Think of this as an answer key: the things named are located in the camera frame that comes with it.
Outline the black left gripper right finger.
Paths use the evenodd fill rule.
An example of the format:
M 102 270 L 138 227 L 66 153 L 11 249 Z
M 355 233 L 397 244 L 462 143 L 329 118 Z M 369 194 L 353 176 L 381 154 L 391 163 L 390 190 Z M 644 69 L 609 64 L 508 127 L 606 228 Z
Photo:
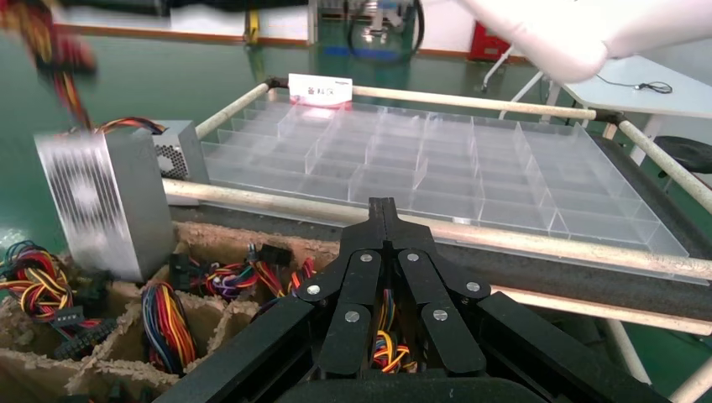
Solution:
M 506 380 L 531 402 L 664 402 L 664 396 L 577 339 L 493 292 L 443 258 L 431 230 L 399 218 L 385 198 L 385 235 L 395 254 L 399 302 L 427 337 L 426 366 L 449 376 Z

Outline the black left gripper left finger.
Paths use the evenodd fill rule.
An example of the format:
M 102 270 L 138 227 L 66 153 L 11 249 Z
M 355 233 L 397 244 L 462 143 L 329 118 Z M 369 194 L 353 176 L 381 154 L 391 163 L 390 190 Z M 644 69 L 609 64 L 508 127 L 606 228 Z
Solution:
M 327 402 L 369 367 L 382 300 L 385 199 L 342 231 L 338 256 L 276 300 L 160 402 Z

